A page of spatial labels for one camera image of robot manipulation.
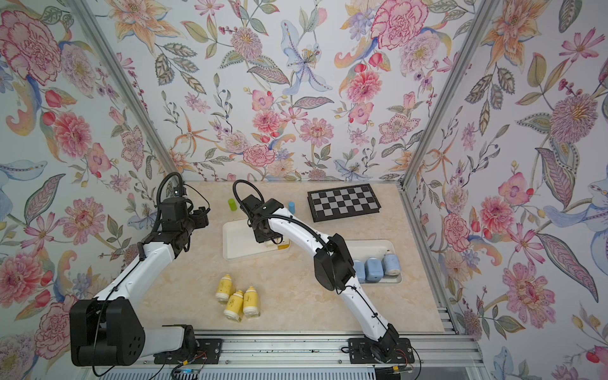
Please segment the blue sharpener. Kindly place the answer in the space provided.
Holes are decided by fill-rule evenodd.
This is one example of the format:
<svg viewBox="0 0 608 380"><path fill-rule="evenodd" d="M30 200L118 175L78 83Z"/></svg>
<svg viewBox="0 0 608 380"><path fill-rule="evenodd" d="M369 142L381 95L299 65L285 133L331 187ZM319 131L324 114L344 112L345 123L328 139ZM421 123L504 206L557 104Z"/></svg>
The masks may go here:
<svg viewBox="0 0 608 380"><path fill-rule="evenodd" d="M384 277L383 263L380 259L370 257L365 262L365 280L367 283L379 283Z"/></svg>
<svg viewBox="0 0 608 380"><path fill-rule="evenodd" d="M365 264L362 261L354 261L353 267L356 271L356 278L360 283L367 282Z"/></svg>
<svg viewBox="0 0 608 380"><path fill-rule="evenodd" d="M396 277L402 273L402 266L397 254L387 253L383 257L384 276Z"/></svg>

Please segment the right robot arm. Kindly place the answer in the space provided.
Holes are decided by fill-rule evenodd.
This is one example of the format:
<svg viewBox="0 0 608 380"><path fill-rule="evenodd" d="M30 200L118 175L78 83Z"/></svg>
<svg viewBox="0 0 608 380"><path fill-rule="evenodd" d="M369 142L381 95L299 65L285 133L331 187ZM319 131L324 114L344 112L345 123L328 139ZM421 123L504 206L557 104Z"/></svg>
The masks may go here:
<svg viewBox="0 0 608 380"><path fill-rule="evenodd" d="M256 242L287 238L310 254L318 283L340 296L358 321L372 356L380 363L387 363L397 350L399 333L367 297L344 238L340 234L316 231L276 199L264 199L261 191L247 180L236 180L232 191L247 216Z"/></svg>

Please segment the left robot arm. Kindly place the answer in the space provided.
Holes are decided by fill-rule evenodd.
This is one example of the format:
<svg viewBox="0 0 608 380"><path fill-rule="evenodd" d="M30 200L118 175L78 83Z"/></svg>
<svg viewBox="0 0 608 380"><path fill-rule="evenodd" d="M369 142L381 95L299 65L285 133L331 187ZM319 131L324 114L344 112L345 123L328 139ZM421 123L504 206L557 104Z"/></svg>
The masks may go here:
<svg viewBox="0 0 608 380"><path fill-rule="evenodd" d="M193 231L208 226L209 207L196 208L185 195L182 175L172 196L157 192L152 231L136 244L133 261L91 299L69 313L71 361L77 367L126 367L146 356L181 362L197 357L200 346L190 325L145 329L137 314L155 280L181 253L189 251Z"/></svg>

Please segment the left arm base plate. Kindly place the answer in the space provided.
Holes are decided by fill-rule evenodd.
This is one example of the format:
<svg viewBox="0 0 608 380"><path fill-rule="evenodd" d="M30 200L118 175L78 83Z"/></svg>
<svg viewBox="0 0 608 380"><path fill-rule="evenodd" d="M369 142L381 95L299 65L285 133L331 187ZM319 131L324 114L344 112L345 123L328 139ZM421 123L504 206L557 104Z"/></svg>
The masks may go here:
<svg viewBox="0 0 608 380"><path fill-rule="evenodd" d="M175 351L154 354L154 364L204 365L218 364L223 347L222 339L200 339L196 343L185 344Z"/></svg>

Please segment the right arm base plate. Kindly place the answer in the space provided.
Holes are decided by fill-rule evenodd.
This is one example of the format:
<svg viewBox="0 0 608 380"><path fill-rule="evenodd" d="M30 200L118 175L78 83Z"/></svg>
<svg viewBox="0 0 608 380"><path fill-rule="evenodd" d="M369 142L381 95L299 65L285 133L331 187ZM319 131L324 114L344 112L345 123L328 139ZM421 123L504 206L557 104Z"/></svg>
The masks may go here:
<svg viewBox="0 0 608 380"><path fill-rule="evenodd" d="M376 358L366 338L349 338L346 346L350 364L415 364L416 356L408 338L399 338L386 360Z"/></svg>

